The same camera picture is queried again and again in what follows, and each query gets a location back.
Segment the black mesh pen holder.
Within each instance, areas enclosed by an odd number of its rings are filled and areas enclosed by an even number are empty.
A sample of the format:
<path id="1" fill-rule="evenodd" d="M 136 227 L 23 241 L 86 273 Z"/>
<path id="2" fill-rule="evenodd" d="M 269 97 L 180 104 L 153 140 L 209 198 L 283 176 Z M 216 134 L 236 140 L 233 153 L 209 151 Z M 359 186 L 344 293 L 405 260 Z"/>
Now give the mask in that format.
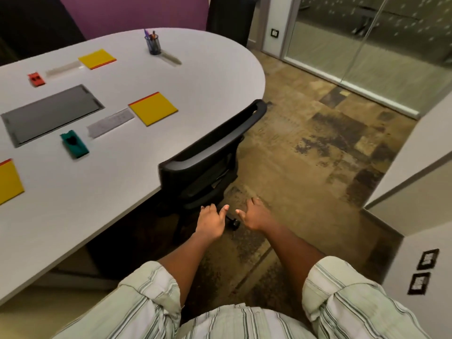
<path id="1" fill-rule="evenodd" d="M 148 51 L 151 55 L 158 56 L 158 55 L 162 54 L 161 45 L 159 42 L 159 36 L 158 36 L 158 39 L 156 39 L 156 40 L 152 40 L 150 38 L 150 40 L 145 39 L 145 41 L 146 41 L 146 44 L 148 47 Z"/>

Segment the person's striped shirt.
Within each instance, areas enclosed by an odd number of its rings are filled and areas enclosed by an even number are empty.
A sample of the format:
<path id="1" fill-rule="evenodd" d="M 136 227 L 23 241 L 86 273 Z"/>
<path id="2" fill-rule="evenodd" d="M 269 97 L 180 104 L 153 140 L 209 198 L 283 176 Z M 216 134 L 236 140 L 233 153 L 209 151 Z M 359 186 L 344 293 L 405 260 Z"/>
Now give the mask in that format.
<path id="1" fill-rule="evenodd" d="M 52 339 L 431 339 L 381 285 L 334 256 L 320 260 L 302 288 L 313 331 L 245 303 L 220 306 L 180 325 L 179 296 L 168 271 L 146 262 Z"/>

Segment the person's right hand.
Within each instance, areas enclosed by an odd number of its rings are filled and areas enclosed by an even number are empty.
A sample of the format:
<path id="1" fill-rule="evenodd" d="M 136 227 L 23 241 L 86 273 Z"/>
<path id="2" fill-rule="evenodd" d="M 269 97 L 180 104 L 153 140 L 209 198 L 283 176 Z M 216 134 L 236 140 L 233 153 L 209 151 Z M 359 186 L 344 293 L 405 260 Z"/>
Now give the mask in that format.
<path id="1" fill-rule="evenodd" d="M 278 224 L 259 198 L 247 199 L 245 211 L 247 211 L 247 221 L 244 224 L 250 230 L 266 234 Z"/>

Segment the yellow notepad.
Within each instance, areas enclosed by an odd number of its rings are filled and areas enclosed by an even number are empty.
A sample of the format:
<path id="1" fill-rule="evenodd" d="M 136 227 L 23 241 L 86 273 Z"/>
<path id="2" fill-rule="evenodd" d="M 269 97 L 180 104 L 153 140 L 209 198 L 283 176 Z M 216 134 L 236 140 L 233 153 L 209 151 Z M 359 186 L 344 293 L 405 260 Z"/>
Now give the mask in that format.
<path id="1" fill-rule="evenodd" d="M 178 112 L 178 109 L 161 92 L 143 97 L 128 104 L 128 107 L 145 126 L 150 126 Z"/>
<path id="2" fill-rule="evenodd" d="M 24 193 L 13 159 L 0 163 L 0 205 Z"/>
<path id="3" fill-rule="evenodd" d="M 104 49 L 95 51 L 85 56 L 81 56 L 78 60 L 90 70 L 102 67 L 104 65 L 116 62 L 117 59 Z"/>

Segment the glass partition door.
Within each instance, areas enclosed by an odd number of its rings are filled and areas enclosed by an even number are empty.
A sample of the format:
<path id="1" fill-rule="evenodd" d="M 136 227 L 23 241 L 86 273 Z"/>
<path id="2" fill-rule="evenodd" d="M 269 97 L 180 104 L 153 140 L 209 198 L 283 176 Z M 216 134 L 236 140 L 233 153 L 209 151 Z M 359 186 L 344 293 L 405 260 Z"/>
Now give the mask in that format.
<path id="1" fill-rule="evenodd" d="M 452 0 L 292 0 L 281 57 L 420 118 L 452 91 Z"/>

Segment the person's left hand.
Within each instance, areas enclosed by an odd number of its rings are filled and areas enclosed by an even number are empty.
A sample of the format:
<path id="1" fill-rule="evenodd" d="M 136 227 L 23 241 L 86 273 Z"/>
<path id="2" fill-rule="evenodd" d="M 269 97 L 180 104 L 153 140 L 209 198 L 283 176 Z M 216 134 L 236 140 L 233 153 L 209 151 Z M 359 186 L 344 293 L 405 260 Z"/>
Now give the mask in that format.
<path id="1" fill-rule="evenodd" d="M 215 204 L 201 206 L 194 234 L 196 238 L 213 242 L 221 237 L 225 229 L 225 220 L 219 219 L 218 212 Z"/>

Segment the person's right forearm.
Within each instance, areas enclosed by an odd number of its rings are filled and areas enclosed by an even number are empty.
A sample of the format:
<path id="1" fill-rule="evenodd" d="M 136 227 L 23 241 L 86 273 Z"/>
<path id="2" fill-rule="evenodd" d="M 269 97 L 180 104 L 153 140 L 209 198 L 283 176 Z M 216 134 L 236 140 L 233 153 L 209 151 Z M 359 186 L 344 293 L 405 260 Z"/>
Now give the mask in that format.
<path id="1" fill-rule="evenodd" d="M 309 272 L 325 257 L 325 254 L 278 222 L 264 223 L 259 226 L 258 231 L 265 236 L 275 251 L 287 271 L 298 302 L 302 303 L 303 287 Z"/>

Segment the person's left forearm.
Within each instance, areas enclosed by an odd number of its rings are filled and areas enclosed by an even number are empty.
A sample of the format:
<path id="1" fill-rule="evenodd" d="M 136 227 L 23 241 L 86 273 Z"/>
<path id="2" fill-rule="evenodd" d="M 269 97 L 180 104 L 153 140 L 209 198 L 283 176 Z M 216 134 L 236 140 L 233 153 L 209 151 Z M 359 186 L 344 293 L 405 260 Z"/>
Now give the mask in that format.
<path id="1" fill-rule="evenodd" d="M 207 249 L 221 237 L 223 231 L 223 228 L 216 231 L 197 230 L 177 249 L 158 260 L 158 263 L 178 284 L 181 307 L 185 305 L 203 256 Z"/>

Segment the black office chair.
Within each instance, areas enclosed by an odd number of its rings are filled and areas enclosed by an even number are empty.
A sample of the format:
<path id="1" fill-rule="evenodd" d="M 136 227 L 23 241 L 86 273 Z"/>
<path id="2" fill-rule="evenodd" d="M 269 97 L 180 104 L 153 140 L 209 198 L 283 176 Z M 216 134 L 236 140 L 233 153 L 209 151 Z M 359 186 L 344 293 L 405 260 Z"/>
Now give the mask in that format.
<path id="1" fill-rule="evenodd" d="M 246 47 L 259 0 L 210 0 L 206 31 Z"/>
<path id="2" fill-rule="evenodd" d="M 250 130 L 267 112 L 262 99 L 203 136 L 200 140 L 158 166 L 161 182 L 161 216 L 179 216 L 173 242 L 189 216 L 202 206 L 218 205 L 227 187 L 238 177 L 237 149 Z"/>

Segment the black wall switch plate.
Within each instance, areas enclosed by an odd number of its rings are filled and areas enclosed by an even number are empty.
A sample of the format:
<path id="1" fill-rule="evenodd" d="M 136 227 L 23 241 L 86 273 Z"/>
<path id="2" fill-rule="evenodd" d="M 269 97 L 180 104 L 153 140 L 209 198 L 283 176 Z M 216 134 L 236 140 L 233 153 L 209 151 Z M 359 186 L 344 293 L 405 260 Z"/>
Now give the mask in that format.
<path id="1" fill-rule="evenodd" d="M 424 251 L 417 264 L 416 270 L 424 271 L 433 269 L 436 265 L 439 252 L 440 252 L 439 249 Z"/>
<path id="2" fill-rule="evenodd" d="M 430 272 L 415 273 L 412 275 L 410 285 L 407 291 L 408 295 L 425 295 L 429 280 Z"/>

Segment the green stapler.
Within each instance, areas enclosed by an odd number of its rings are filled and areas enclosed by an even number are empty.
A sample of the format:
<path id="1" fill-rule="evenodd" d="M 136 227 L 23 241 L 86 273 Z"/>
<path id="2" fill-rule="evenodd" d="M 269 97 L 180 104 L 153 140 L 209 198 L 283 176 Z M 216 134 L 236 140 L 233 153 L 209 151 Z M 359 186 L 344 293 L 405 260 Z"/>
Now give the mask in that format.
<path id="1" fill-rule="evenodd" d="M 69 152 L 72 159 L 80 159 L 89 154 L 87 146 L 82 142 L 74 130 L 60 134 L 63 146 Z"/>

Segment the clear plastic ruler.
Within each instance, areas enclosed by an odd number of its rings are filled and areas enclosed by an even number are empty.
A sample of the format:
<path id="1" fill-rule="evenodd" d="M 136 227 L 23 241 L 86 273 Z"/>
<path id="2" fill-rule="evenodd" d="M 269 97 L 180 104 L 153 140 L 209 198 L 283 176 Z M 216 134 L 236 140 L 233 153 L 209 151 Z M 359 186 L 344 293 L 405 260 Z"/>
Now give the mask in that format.
<path id="1" fill-rule="evenodd" d="M 45 77 L 47 77 L 48 79 L 54 79 L 69 73 L 78 72 L 84 68 L 85 66 L 82 64 L 82 62 L 77 60 L 45 71 Z"/>
<path id="2" fill-rule="evenodd" d="M 88 136 L 92 139 L 98 138 L 134 118 L 135 116 L 131 109 L 124 108 L 109 117 L 103 118 L 87 126 Z"/>

